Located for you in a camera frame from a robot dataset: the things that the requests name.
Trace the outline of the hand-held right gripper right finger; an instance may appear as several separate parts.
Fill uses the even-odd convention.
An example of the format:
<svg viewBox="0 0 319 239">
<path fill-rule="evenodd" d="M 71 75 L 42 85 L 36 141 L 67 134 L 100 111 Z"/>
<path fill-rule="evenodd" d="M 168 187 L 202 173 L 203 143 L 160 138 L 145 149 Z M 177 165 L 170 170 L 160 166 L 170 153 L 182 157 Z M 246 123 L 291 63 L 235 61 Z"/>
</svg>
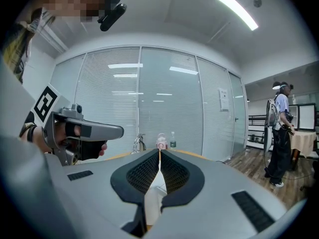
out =
<svg viewBox="0 0 319 239">
<path fill-rule="evenodd" d="M 283 239 L 306 204 L 292 208 L 238 170 L 216 161 L 162 151 L 189 172 L 186 183 L 162 200 L 149 239 Z"/>
</svg>

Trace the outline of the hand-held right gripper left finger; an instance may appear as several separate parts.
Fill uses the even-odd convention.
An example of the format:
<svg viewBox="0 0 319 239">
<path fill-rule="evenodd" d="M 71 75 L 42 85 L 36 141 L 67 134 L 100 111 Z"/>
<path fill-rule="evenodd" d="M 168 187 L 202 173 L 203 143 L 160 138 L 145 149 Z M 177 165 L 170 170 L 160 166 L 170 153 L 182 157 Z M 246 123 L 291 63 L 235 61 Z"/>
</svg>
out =
<svg viewBox="0 0 319 239">
<path fill-rule="evenodd" d="M 145 194 L 159 170 L 157 150 L 62 166 L 46 156 L 59 206 L 56 239 L 159 239 L 148 230 Z"/>
</svg>

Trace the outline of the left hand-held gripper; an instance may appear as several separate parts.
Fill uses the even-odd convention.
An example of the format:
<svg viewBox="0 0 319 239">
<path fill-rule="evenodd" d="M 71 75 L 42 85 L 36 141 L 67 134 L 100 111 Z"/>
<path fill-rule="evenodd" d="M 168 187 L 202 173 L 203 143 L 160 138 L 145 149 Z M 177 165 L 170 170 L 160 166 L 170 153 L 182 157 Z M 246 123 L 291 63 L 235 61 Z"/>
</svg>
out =
<svg viewBox="0 0 319 239">
<path fill-rule="evenodd" d="M 78 147 L 79 137 L 76 136 L 75 143 L 67 140 L 60 145 L 56 140 L 55 125 L 58 122 L 66 123 L 68 119 L 82 120 L 82 107 L 72 104 L 62 96 L 52 85 L 48 84 L 32 108 L 35 118 L 42 127 L 43 138 L 47 146 L 52 149 L 61 164 L 73 165 L 80 158 Z M 121 138 L 124 129 L 118 125 L 102 124 L 84 120 L 81 123 L 80 140 L 82 141 L 108 141 Z"/>
</svg>

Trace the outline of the person's left forearm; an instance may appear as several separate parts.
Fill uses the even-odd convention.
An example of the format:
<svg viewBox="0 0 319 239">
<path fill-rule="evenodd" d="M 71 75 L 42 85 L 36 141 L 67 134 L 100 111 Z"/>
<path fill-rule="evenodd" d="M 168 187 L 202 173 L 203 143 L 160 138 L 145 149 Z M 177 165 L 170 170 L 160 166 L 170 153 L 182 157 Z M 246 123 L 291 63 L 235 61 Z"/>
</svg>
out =
<svg viewBox="0 0 319 239">
<path fill-rule="evenodd" d="M 49 148 L 43 137 L 43 129 L 40 126 L 34 130 L 33 133 L 33 144 L 35 144 L 43 153 L 51 153 L 52 150 Z"/>
</svg>

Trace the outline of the person's left hand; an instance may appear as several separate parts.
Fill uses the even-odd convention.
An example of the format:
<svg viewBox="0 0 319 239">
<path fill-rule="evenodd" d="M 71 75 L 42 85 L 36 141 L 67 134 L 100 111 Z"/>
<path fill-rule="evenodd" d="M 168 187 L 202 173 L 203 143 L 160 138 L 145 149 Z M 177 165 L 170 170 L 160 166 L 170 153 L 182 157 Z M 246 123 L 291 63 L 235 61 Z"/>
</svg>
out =
<svg viewBox="0 0 319 239">
<path fill-rule="evenodd" d="M 76 146 L 77 141 L 75 139 L 68 140 L 69 136 L 80 136 L 81 126 L 69 123 L 69 122 L 56 122 L 55 123 L 55 140 L 58 146 L 66 145 L 71 143 Z M 103 156 L 107 149 L 107 143 L 105 141 L 84 141 L 82 142 L 82 151 L 86 155 L 87 159 L 98 158 Z"/>
</svg>

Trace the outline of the silver metal stand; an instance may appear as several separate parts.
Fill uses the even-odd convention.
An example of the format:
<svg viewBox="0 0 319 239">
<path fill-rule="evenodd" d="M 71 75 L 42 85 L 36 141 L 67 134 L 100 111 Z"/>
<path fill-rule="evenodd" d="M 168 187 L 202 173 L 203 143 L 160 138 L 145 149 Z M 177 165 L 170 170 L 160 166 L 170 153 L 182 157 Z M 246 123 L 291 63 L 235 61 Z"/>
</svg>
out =
<svg viewBox="0 0 319 239">
<path fill-rule="evenodd" d="M 133 144 L 132 154 L 146 150 L 146 145 L 144 143 L 144 135 L 145 134 L 139 133 L 136 137 Z"/>
</svg>

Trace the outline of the pink bottle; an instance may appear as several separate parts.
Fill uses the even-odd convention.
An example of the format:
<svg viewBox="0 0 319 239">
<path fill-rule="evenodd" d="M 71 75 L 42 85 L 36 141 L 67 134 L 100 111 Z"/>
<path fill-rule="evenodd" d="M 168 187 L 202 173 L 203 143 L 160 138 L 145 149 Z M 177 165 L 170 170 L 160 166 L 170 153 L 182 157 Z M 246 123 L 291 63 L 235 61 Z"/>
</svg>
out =
<svg viewBox="0 0 319 239">
<path fill-rule="evenodd" d="M 157 138 L 157 149 L 158 150 L 166 150 L 167 149 L 167 141 L 164 133 L 160 133 Z"/>
</svg>

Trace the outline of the black wristband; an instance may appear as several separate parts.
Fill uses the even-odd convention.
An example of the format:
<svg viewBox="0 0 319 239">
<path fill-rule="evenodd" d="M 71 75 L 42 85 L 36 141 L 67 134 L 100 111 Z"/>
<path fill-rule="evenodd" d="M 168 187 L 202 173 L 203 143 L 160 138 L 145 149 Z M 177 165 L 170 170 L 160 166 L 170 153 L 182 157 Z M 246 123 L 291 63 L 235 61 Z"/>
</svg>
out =
<svg viewBox="0 0 319 239">
<path fill-rule="evenodd" d="M 33 133 L 37 125 L 33 122 L 25 123 L 20 131 L 19 138 L 33 142 Z"/>
</svg>

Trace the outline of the black metal railing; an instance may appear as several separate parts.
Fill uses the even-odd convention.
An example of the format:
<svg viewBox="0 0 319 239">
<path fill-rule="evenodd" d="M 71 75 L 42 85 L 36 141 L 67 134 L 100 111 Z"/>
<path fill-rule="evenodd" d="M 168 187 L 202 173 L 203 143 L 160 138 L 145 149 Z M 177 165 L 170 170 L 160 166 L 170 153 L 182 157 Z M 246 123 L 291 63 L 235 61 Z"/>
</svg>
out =
<svg viewBox="0 0 319 239">
<path fill-rule="evenodd" d="M 248 116 L 248 139 L 247 146 L 255 149 L 264 148 L 264 125 L 265 115 Z"/>
</svg>

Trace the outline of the paper notice on glass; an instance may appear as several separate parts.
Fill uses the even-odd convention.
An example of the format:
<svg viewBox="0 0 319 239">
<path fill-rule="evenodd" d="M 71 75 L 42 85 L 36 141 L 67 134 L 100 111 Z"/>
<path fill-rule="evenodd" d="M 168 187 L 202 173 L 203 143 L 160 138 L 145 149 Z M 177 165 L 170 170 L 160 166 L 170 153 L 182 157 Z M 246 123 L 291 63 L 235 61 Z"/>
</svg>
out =
<svg viewBox="0 0 319 239">
<path fill-rule="evenodd" d="M 219 88 L 220 110 L 229 111 L 229 98 L 226 89 Z"/>
</svg>

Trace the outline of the table with beige cloth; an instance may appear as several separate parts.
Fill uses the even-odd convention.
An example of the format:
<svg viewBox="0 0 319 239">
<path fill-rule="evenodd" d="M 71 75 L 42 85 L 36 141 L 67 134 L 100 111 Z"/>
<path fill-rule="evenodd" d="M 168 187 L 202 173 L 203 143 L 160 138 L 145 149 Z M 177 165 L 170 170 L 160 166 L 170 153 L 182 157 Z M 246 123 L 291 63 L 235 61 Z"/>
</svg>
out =
<svg viewBox="0 0 319 239">
<path fill-rule="evenodd" d="M 291 139 L 291 170 L 296 170 L 300 157 L 314 158 L 314 144 L 317 134 L 314 131 L 295 131 Z"/>
</svg>

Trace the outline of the white framed board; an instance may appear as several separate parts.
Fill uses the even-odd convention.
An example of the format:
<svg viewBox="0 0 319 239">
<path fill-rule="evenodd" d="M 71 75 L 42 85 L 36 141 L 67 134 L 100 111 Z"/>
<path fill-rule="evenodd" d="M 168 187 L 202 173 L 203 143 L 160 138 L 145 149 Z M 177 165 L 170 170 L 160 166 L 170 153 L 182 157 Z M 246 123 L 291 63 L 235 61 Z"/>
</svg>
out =
<svg viewBox="0 0 319 239">
<path fill-rule="evenodd" d="M 298 107 L 298 130 L 315 131 L 316 128 L 316 105 L 315 103 L 299 104 Z"/>
</svg>

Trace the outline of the person's yellow plaid shirt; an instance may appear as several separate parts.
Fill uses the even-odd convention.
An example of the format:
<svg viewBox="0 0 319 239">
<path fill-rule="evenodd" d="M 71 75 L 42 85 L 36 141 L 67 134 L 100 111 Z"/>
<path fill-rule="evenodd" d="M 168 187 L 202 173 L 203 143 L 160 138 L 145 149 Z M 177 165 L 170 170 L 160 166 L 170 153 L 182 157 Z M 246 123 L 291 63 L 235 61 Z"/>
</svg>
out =
<svg viewBox="0 0 319 239">
<path fill-rule="evenodd" d="M 32 12 L 29 20 L 16 22 L 7 31 L 0 51 L 6 66 L 20 83 L 23 83 L 23 74 L 30 58 L 33 37 L 44 26 L 51 25 L 55 19 L 55 16 L 41 7 Z"/>
</svg>

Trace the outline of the long ceiling light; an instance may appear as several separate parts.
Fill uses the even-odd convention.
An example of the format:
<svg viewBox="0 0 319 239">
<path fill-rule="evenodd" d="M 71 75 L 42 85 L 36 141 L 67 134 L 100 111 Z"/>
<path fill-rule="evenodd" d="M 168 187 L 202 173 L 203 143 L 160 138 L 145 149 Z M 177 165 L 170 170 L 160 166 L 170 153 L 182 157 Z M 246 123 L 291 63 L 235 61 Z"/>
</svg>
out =
<svg viewBox="0 0 319 239">
<path fill-rule="evenodd" d="M 250 28 L 251 31 L 256 30 L 259 26 L 246 11 L 246 9 L 236 0 L 218 0 L 231 9 L 241 20 Z"/>
</svg>

